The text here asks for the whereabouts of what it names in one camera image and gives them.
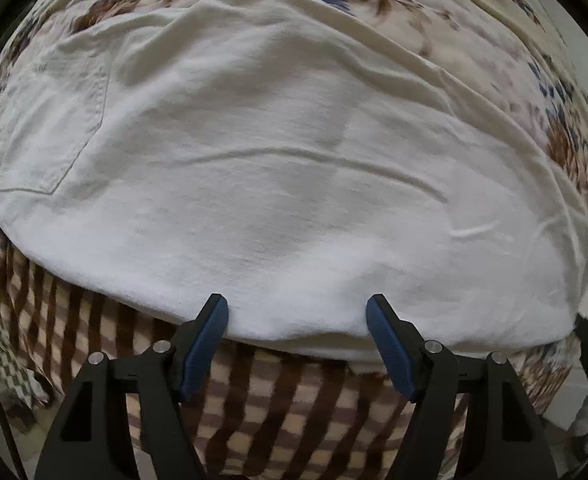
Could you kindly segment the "white pants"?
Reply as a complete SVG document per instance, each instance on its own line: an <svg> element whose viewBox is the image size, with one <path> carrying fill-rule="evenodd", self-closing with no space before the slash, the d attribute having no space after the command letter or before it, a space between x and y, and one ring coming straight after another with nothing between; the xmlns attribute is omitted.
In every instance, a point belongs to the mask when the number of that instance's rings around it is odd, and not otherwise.
<svg viewBox="0 0 588 480"><path fill-rule="evenodd" d="M379 366L383 294L463 353L564 338L588 210L502 110L318 0L201 0L41 50L0 95L0 227L157 318Z"/></svg>

